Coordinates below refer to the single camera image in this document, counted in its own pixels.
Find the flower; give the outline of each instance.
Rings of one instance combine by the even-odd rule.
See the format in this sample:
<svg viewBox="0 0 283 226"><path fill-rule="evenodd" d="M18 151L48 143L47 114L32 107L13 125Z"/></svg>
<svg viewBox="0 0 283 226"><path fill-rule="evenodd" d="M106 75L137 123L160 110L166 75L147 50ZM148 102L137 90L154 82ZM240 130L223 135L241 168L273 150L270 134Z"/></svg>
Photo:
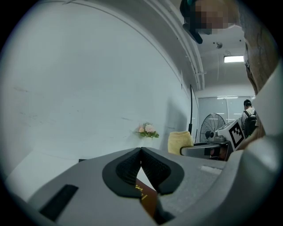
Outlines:
<svg viewBox="0 0 283 226"><path fill-rule="evenodd" d="M155 128L154 128L154 126L152 126L150 124L147 124L145 126L145 131L147 131L147 132L155 132Z"/></svg>
<svg viewBox="0 0 283 226"><path fill-rule="evenodd" d="M144 132L144 131L145 131L145 129L143 127L140 127L139 130L138 130L138 132Z"/></svg>

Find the person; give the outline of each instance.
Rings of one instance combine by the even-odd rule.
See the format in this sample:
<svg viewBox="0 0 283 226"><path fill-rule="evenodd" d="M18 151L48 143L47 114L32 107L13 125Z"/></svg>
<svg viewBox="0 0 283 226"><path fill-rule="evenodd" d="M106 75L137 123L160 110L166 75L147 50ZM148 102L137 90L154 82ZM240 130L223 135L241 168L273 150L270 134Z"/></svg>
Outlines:
<svg viewBox="0 0 283 226"><path fill-rule="evenodd" d="M202 43L198 33L212 34L233 26L242 28L245 38L244 64L257 95L279 61L276 43L260 20L239 0L182 0L180 11L185 19L184 25L189 26L183 26L184 29L198 43ZM256 118L256 129L239 150L265 135L258 115Z"/></svg>
<svg viewBox="0 0 283 226"><path fill-rule="evenodd" d="M245 121L246 119L250 116L250 115L254 115L255 114L255 110L252 107L252 103L250 100L246 99L244 101L244 111L242 113L242 115L240 116L240 118L238 119L240 126L242 127L242 129L244 130L245 128Z"/></svg>

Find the standing fan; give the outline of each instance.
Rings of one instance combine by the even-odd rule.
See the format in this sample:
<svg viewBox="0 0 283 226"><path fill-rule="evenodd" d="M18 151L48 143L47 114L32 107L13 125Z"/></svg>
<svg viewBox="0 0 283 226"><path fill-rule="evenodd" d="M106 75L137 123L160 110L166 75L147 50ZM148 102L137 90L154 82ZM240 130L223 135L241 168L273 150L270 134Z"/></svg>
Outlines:
<svg viewBox="0 0 283 226"><path fill-rule="evenodd" d="M223 125L225 125L225 121L220 115L212 113L207 116L200 129L200 142L207 142L210 132L218 130Z"/></svg>

